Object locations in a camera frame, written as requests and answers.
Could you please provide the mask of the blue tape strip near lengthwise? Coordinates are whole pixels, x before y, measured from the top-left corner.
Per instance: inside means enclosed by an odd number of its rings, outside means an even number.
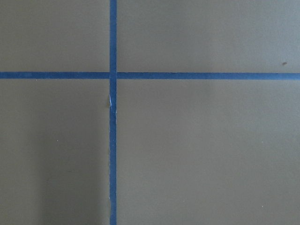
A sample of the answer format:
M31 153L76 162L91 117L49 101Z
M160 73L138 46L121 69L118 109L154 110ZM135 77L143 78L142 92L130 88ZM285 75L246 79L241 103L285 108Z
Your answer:
M117 224L117 1L110 1L110 224Z

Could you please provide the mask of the blue tape strip near crosswise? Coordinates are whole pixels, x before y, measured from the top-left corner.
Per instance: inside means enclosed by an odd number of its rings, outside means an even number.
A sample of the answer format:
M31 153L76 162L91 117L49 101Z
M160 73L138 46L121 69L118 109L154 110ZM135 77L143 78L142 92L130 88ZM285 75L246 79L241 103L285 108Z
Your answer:
M1 79L299 80L299 73L1 72Z

